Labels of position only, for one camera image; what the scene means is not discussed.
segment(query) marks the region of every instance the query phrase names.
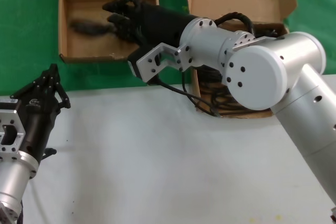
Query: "white table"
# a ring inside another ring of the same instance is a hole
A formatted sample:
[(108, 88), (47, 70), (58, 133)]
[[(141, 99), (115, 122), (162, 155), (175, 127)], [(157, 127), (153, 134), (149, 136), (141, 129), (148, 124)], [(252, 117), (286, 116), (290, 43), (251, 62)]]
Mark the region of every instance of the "white table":
[(333, 203), (275, 117), (212, 118), (161, 87), (69, 97), (24, 224), (331, 223)]

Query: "screw hole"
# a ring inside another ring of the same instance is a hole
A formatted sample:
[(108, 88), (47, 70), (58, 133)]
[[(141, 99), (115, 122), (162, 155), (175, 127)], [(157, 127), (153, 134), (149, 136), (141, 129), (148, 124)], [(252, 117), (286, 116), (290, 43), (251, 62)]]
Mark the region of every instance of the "screw hole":
[(322, 96), (319, 95), (319, 96), (315, 97), (314, 102), (319, 102), (321, 100), (322, 100)]

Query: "robotic hand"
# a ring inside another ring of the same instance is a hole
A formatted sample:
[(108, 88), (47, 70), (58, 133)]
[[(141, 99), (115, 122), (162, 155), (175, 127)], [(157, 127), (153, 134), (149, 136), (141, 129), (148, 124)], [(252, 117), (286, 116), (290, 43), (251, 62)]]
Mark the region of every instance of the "robotic hand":
[(46, 145), (62, 108), (70, 108), (70, 101), (56, 64), (10, 99), (0, 99), (0, 223), (19, 222), (29, 179), (41, 160), (56, 152)]
[(336, 96), (321, 78), (326, 54), (316, 38), (296, 32), (256, 39), (248, 18), (237, 13), (250, 24), (249, 32), (218, 28), (225, 16), (213, 21), (140, 0), (113, 1), (103, 9), (114, 13), (110, 22), (139, 41), (128, 62), (144, 82), (165, 67), (185, 71), (206, 65), (222, 74), (241, 105), (271, 108), (336, 204)]

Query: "black cable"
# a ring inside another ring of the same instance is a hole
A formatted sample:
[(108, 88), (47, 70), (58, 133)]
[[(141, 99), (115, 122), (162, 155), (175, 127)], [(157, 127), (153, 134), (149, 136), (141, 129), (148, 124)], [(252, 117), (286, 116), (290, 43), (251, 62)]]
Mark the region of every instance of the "black cable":
[(22, 210), (21, 210), (21, 213), (19, 215), (19, 218), (17, 219), (16, 224), (23, 224), (23, 203), (22, 203), (22, 200), (21, 200), (21, 206), (22, 206)]
[(255, 31), (253, 22), (247, 16), (245, 16), (244, 14), (241, 14), (241, 13), (235, 12), (235, 13), (225, 14), (223, 17), (221, 17), (219, 19), (216, 19), (215, 24), (216, 24), (216, 26), (218, 26), (218, 25), (224, 23), (225, 21), (228, 21), (228, 20), (231, 20), (231, 19), (240, 20), (241, 22), (244, 23), (244, 25), (246, 26), (247, 31), (249, 33), (253, 34), (254, 36), (256, 35), (256, 31)]
[[(182, 88), (183, 88), (183, 91), (184, 91), (185, 93), (187, 93), (187, 89), (185, 88), (185, 74), (184, 74), (184, 72), (182, 72)], [(207, 110), (205, 110), (204, 108), (202, 108), (202, 107), (199, 105), (200, 102), (195, 102), (195, 101), (193, 100), (193, 98), (189, 95), (189, 93), (188, 93), (187, 97), (188, 97), (188, 99), (195, 105), (195, 107), (198, 108), (199, 110), (201, 110), (202, 112), (204, 112), (204, 113), (206, 113), (206, 114), (208, 114), (208, 115), (211, 115), (211, 116), (216, 116), (214, 113), (212, 113), (212, 112), (210, 112), (210, 111), (207, 111)]]
[(194, 98), (194, 99), (199, 100), (200, 102), (205, 103), (206, 105), (208, 105), (208, 106), (210, 107), (210, 111), (211, 111), (211, 112), (210, 112), (210, 113), (211, 113), (210, 115), (220, 117), (219, 112), (218, 112), (218, 111), (217, 111), (217, 110), (216, 110), (216, 109), (215, 109), (215, 108), (214, 108), (208, 101), (204, 100), (203, 98), (198, 97), (198, 96), (193, 95), (193, 94), (190, 94), (190, 93), (186, 92), (186, 90), (185, 90), (185, 91), (182, 91), (182, 90), (180, 90), (180, 89), (174, 88), (174, 87), (168, 85), (167, 83), (161, 81), (160, 78), (155, 78), (155, 81), (154, 81), (154, 82), (155, 82), (157, 85), (160, 85), (160, 86), (162, 86), (162, 87), (164, 87), (164, 88), (166, 88), (166, 89), (169, 89), (169, 90), (171, 90), (171, 91), (173, 91), (173, 92), (176, 92), (176, 93), (185, 95), (186, 97), (189, 98), (189, 100), (190, 100), (191, 98)]

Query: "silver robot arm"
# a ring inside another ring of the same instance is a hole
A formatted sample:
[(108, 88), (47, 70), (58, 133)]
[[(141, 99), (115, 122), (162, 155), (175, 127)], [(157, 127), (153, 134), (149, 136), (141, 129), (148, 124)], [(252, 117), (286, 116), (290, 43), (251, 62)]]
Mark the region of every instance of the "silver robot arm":
[[(160, 53), (171, 58), (158, 62)], [(196, 18), (185, 27), (179, 47), (161, 43), (130, 66), (145, 82), (167, 66), (185, 71), (206, 65), (220, 71), (240, 104), (271, 108), (336, 204), (336, 96), (321, 78), (325, 56), (318, 40), (306, 33), (256, 39)]]

